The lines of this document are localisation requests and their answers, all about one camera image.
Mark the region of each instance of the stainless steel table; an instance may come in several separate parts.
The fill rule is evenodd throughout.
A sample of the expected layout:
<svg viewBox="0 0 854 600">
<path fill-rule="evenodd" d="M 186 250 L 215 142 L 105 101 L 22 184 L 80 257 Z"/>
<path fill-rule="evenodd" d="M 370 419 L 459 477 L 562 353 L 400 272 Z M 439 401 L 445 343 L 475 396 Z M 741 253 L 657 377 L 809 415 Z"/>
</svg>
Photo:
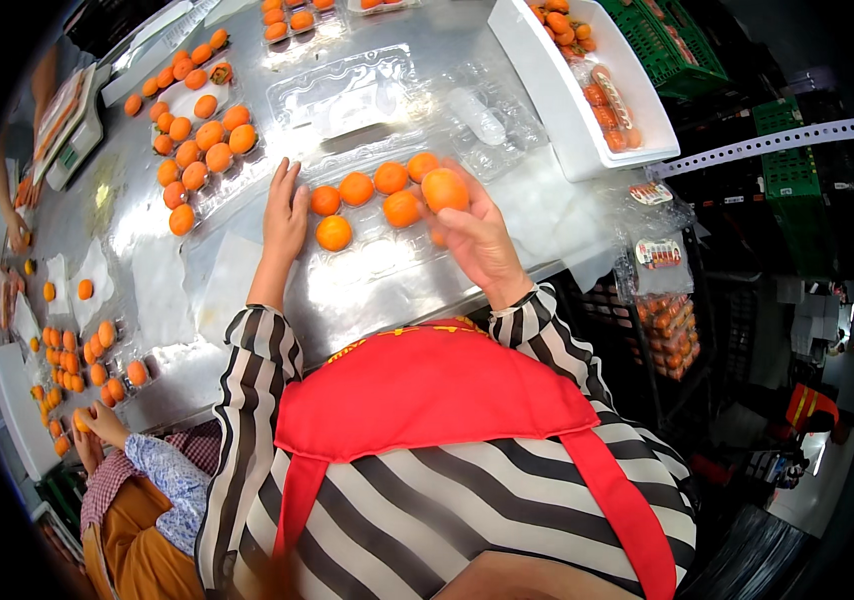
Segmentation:
<svg viewBox="0 0 854 600">
<path fill-rule="evenodd" d="M 486 26 L 492 6 L 492 0 L 430 0 L 421 8 L 355 18 L 341 0 L 337 10 L 346 24 L 341 37 L 311 46 L 309 53 L 276 54 L 268 53 L 262 43 L 264 26 L 259 6 L 254 4 L 210 30 L 201 25 L 183 46 L 193 48 L 219 27 L 230 32 L 229 60 L 242 85 L 245 103 L 260 124 L 271 122 L 265 92 L 274 83 L 316 66 L 397 43 L 409 44 L 418 78 L 431 78 L 463 61 L 481 63 L 502 74 L 499 83 L 510 87 L 532 110 L 529 97 Z M 67 321 L 56 316 L 48 318 L 46 314 L 41 285 L 47 275 L 44 260 L 63 253 L 68 275 L 72 275 L 93 236 L 103 241 L 117 286 L 117 294 L 101 309 L 100 318 L 120 319 L 128 328 L 137 326 L 132 249 L 151 237 L 169 235 L 169 211 L 156 182 L 159 161 L 148 149 L 145 121 L 126 117 L 120 104 L 101 113 L 106 138 L 74 181 L 62 193 L 47 188 L 43 194 L 32 249 L 41 269 L 29 278 L 29 299 L 41 327 L 76 328 L 73 318 Z M 282 144 L 271 144 L 271 134 L 270 130 L 261 131 L 267 141 L 268 159 L 258 163 L 249 174 L 247 186 L 231 200 L 239 209 L 224 210 L 230 213 L 229 219 L 184 252 L 184 289 L 194 312 L 203 297 L 223 235 L 230 231 L 251 240 L 262 239 L 266 190 L 270 175 L 284 154 Z M 562 268 L 559 261 L 552 261 L 534 269 L 534 274 L 545 277 Z M 310 299 L 307 286 L 304 274 L 298 273 L 290 283 L 286 307 L 304 345 L 308 365 L 320 363 L 349 342 L 376 330 L 484 304 L 477 288 L 464 279 L 449 257 L 402 270 L 337 297 Z M 158 376 L 133 399 L 121 403 L 121 417 L 131 429 L 175 430 L 208 419 L 210 407 L 221 398 L 219 378 L 227 365 L 227 353 L 199 336 L 191 343 L 143 348 L 143 352 L 152 354 L 151 366 Z M 89 405 L 98 396 L 96 389 L 68 393 L 56 414 L 70 414 L 73 407 Z"/>
</svg>

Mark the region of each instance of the apron strap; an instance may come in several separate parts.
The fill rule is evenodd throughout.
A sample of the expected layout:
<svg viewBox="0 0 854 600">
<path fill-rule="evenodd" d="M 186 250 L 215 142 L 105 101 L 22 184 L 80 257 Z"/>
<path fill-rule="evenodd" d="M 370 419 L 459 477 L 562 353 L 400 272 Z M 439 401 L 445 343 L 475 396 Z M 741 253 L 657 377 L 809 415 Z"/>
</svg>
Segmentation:
<svg viewBox="0 0 854 600">
<path fill-rule="evenodd" d="M 647 600 L 673 598 L 676 590 L 673 551 L 660 521 L 637 486 L 626 478 L 613 454 L 592 429 L 563 434 L 560 441 L 624 546 Z"/>
<path fill-rule="evenodd" d="M 329 464 L 299 454 L 290 455 L 284 496 L 280 502 L 280 523 L 273 541 L 274 557 L 283 557 L 286 551 L 297 546 Z"/>
</svg>

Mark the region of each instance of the white foam box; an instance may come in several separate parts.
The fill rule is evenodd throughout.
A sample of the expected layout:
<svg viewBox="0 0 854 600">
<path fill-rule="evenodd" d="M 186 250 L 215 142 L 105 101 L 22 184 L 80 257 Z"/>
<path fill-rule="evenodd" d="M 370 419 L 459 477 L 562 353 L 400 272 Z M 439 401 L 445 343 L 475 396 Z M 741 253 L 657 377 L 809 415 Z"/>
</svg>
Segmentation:
<svg viewBox="0 0 854 600">
<path fill-rule="evenodd" d="M 636 150 L 617 153 L 607 147 L 563 54 L 523 0 L 497 0 L 487 19 L 543 120 L 564 176 L 570 182 L 582 182 L 611 169 L 634 168 L 679 156 L 670 119 L 624 35 L 600 4 L 568 1 L 570 15 L 589 24 L 590 37 L 597 42 L 597 50 L 588 53 L 586 59 L 610 69 L 614 86 L 633 111 L 644 138 Z"/>
</svg>

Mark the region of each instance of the blue floral shirt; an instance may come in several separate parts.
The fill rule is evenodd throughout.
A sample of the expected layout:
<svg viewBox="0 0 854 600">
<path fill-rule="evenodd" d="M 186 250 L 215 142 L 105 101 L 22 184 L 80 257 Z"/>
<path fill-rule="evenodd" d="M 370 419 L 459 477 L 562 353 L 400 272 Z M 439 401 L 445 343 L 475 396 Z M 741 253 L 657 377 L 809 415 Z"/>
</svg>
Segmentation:
<svg viewBox="0 0 854 600">
<path fill-rule="evenodd" d="M 173 505 L 157 518 L 157 531 L 181 552 L 193 557 L 193 542 L 207 510 L 210 476 L 162 439 L 130 434 L 123 452 Z"/>
</svg>

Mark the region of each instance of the striped shirt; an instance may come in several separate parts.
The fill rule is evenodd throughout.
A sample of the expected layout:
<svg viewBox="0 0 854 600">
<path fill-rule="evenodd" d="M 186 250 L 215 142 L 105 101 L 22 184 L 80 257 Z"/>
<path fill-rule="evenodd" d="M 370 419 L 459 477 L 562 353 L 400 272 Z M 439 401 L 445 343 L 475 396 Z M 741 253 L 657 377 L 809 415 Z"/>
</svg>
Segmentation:
<svg viewBox="0 0 854 600">
<path fill-rule="evenodd" d="M 682 459 L 612 409 L 601 361 L 557 318 L 553 287 L 534 286 L 490 325 L 497 342 L 579 386 L 601 419 L 594 431 L 660 521 L 679 583 L 696 534 Z M 289 454 L 273 445 L 278 400 L 302 378 L 303 353 L 284 316 L 263 306 L 242 311 L 227 341 L 224 398 L 214 409 L 223 445 L 195 558 L 211 595 L 252 599 L 273 550 L 289 466 Z M 293 559 L 306 600 L 412 599 L 430 598 L 487 550 L 564 563 L 643 596 L 557 438 L 397 449 L 331 464 Z"/>
</svg>

